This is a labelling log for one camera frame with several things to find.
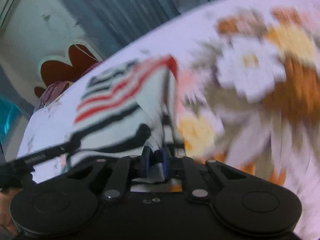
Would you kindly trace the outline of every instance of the black stripe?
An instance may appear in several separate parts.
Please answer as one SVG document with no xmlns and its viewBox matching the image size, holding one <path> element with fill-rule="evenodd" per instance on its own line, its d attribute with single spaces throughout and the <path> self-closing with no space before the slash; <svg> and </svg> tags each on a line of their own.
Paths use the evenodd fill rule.
<svg viewBox="0 0 320 240">
<path fill-rule="evenodd" d="M 87 136 L 88 134 L 91 134 L 95 131 L 101 130 L 114 122 L 119 122 L 120 120 L 124 119 L 125 117 L 133 114 L 138 109 L 141 110 L 141 107 L 137 103 L 134 103 L 133 105 L 131 105 L 131 106 L 127 107 L 126 109 L 124 109 L 123 111 L 121 111 L 119 114 L 114 114 L 114 115 L 108 116 L 106 119 L 99 121 L 97 124 L 94 124 L 94 125 L 89 126 L 88 128 L 86 128 L 82 131 L 74 133 L 71 137 L 71 141 L 81 140 L 83 137 Z"/>
<path fill-rule="evenodd" d="M 97 92 L 101 92 L 101 91 L 108 91 L 110 89 L 111 85 L 108 85 L 108 86 L 105 86 L 105 87 L 101 87 L 101 88 L 98 88 L 98 89 L 95 89 L 95 90 L 92 90 L 90 92 L 87 92 L 85 93 L 83 96 L 82 96 L 82 100 L 84 100 L 85 98 L 91 96 L 92 94 L 94 93 L 97 93 Z"/>
<path fill-rule="evenodd" d="M 151 129 L 146 124 L 141 124 L 133 137 L 130 137 L 120 143 L 95 149 L 95 151 L 103 153 L 120 153 L 130 151 L 139 147 L 144 146 L 146 141 L 151 136 Z"/>
<path fill-rule="evenodd" d="M 115 73 L 113 73 L 113 75 L 111 75 L 111 76 L 109 76 L 109 77 L 106 77 L 106 78 L 103 78 L 103 79 L 99 79 L 98 77 L 93 77 L 93 78 L 90 80 L 87 88 L 93 87 L 93 86 L 98 85 L 98 84 L 101 84 L 101 83 L 103 83 L 103 82 L 107 82 L 107 81 L 109 81 L 109 80 L 111 80 L 111 79 L 113 79 L 113 78 L 115 78 L 115 77 L 117 77 L 117 76 L 119 76 L 119 75 L 124 75 L 124 74 L 125 74 L 127 71 L 129 71 L 136 63 L 137 63 L 137 60 L 134 60 L 134 61 L 132 61 L 132 62 L 129 62 L 129 63 L 127 64 L 127 66 L 126 66 L 125 69 L 117 70 Z"/>
<path fill-rule="evenodd" d="M 171 118 L 169 115 L 163 114 L 161 122 L 162 122 L 162 126 L 168 125 L 171 127 Z"/>
</svg>

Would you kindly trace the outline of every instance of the flower pattern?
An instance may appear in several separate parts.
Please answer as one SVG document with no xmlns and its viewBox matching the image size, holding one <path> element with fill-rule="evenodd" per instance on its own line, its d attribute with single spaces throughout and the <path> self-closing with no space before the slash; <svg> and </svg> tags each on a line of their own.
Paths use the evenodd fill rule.
<svg viewBox="0 0 320 240">
<path fill-rule="evenodd" d="M 47 108 L 44 110 L 45 112 L 48 113 L 48 118 L 51 118 L 55 112 L 57 111 L 57 109 L 59 108 L 59 106 L 61 105 L 61 102 L 59 101 L 59 99 L 61 98 L 62 95 L 60 95 L 59 97 L 57 97 L 49 106 L 47 106 Z"/>
<path fill-rule="evenodd" d="M 232 47 L 218 59 L 218 81 L 224 88 L 235 88 L 250 102 L 260 101 L 273 91 L 275 81 L 284 81 L 285 70 L 277 60 L 277 49 L 254 38 L 234 38 Z"/>
<path fill-rule="evenodd" d="M 320 194 L 320 14 L 310 12 L 274 7 L 218 19 L 219 42 L 198 42 L 203 53 L 178 80 L 177 126 L 187 156 L 214 158 L 293 191 L 303 208 L 295 233 L 319 239 L 320 206 L 309 196 Z M 196 77 L 204 70 L 205 79 Z"/>
<path fill-rule="evenodd" d="M 35 139 L 35 134 L 31 137 L 31 139 L 28 142 L 28 153 L 32 151 L 34 139 Z"/>
<path fill-rule="evenodd" d="M 302 29 L 294 25 L 280 25 L 271 28 L 265 37 L 278 46 L 282 57 L 291 54 L 310 66 L 316 62 L 316 44 Z"/>
<path fill-rule="evenodd" d="M 220 120 L 206 109 L 201 109 L 198 115 L 185 112 L 178 121 L 178 131 L 184 139 L 186 154 L 196 159 L 214 146 L 215 138 L 222 129 Z"/>
</svg>

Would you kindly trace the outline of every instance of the blue curtain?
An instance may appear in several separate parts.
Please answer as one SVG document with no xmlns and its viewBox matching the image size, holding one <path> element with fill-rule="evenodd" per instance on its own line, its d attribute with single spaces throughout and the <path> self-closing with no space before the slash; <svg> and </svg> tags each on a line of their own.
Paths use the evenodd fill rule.
<svg viewBox="0 0 320 240">
<path fill-rule="evenodd" d="M 177 15 L 212 0 L 61 0 L 109 57 Z"/>
<path fill-rule="evenodd" d="M 15 105 L 27 119 L 30 119 L 33 114 L 34 106 L 18 94 L 0 66 L 0 104 L 4 105 L 5 103 L 1 103 L 4 101 L 8 104 Z"/>
</svg>

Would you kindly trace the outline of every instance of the white wall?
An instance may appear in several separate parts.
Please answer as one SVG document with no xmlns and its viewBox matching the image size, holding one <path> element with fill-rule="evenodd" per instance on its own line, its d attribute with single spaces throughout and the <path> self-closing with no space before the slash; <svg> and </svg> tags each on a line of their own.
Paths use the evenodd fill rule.
<svg viewBox="0 0 320 240">
<path fill-rule="evenodd" d="M 59 0 L 18 0 L 0 32 L 0 57 L 13 86 L 36 103 L 33 89 L 44 86 L 38 65 L 47 56 L 64 56 L 73 40 L 85 33 Z"/>
</svg>

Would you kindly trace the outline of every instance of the cloth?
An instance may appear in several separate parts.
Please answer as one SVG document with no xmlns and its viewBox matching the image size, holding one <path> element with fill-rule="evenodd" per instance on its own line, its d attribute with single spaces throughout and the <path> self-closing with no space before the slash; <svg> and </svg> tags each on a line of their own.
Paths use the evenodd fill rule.
<svg viewBox="0 0 320 240">
<path fill-rule="evenodd" d="M 14 235 L 11 234 L 7 229 L 0 225 L 0 239 L 1 240 L 12 240 Z"/>
<path fill-rule="evenodd" d="M 130 62 L 93 77 L 77 107 L 72 139 L 81 139 L 81 152 L 71 166 L 89 156 L 141 155 L 164 144 L 164 113 L 174 119 L 173 57 Z"/>
<path fill-rule="evenodd" d="M 38 111 L 39 109 L 48 106 L 54 100 L 57 99 L 70 85 L 72 82 L 64 81 L 64 82 L 55 82 L 51 84 L 47 89 L 44 91 L 42 96 L 39 99 L 38 105 L 35 107 L 34 112 Z"/>
</svg>

